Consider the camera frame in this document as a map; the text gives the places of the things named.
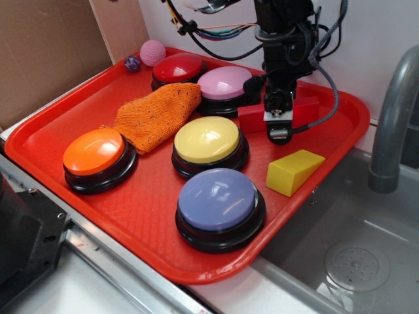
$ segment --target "screw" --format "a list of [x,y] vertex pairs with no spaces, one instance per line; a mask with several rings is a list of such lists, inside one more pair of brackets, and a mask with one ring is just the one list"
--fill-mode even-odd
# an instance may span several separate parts
[[38,189],[37,188],[30,188],[27,192],[29,194],[37,194],[38,193]]

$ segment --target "pink ball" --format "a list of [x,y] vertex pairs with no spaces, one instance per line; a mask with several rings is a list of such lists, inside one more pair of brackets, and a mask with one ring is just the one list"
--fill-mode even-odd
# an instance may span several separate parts
[[157,62],[166,57],[166,49],[160,41],[151,39],[143,43],[139,50],[139,57],[145,65],[154,67]]

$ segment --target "red tray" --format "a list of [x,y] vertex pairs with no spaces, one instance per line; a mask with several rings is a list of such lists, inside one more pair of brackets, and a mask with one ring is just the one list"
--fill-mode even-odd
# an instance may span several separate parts
[[[168,55],[179,52],[167,49]],[[231,65],[203,59],[209,69]],[[87,219],[176,283],[212,283],[248,266],[369,125],[366,106],[357,98],[340,93],[341,106],[332,119],[294,135],[286,145],[273,145],[265,132],[246,134],[250,159],[243,172],[266,200],[265,227],[239,251],[201,253],[182,240],[175,226],[177,198],[185,182],[176,175],[171,163],[173,139],[141,157],[134,174],[109,192],[82,196],[70,191],[64,180],[62,157],[67,146],[90,130],[113,126],[119,107],[151,92],[151,73],[152,69],[144,65],[137,73],[127,72],[122,62],[112,66],[24,122],[7,140],[5,151]],[[320,115],[331,110],[330,89],[300,82],[297,97],[309,96],[318,97]],[[268,164],[302,148],[326,157],[326,161],[292,198],[267,188]]]

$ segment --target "blue wire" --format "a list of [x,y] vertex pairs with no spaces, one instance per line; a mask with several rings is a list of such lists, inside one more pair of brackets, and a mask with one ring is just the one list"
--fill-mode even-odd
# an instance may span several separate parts
[[208,35],[208,34],[206,34],[206,33],[202,33],[201,31],[200,31],[200,32],[198,32],[198,34],[199,34],[199,36],[201,36],[201,37],[203,37],[203,38],[207,38],[207,39],[215,39],[215,40],[218,40],[218,41],[222,41],[222,40],[224,40],[224,39],[230,39],[230,38],[233,38],[233,37],[235,37],[235,36],[239,36],[240,32],[234,33],[234,34],[229,35],[229,36],[215,36],[215,35]]

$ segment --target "cardboard box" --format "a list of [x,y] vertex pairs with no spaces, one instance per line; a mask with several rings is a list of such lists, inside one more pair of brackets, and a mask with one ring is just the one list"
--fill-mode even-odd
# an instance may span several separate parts
[[[0,1],[0,129],[120,61],[125,51],[138,51],[147,40],[137,0],[102,1],[98,10],[87,0]],[[111,27],[128,7],[136,24]]]

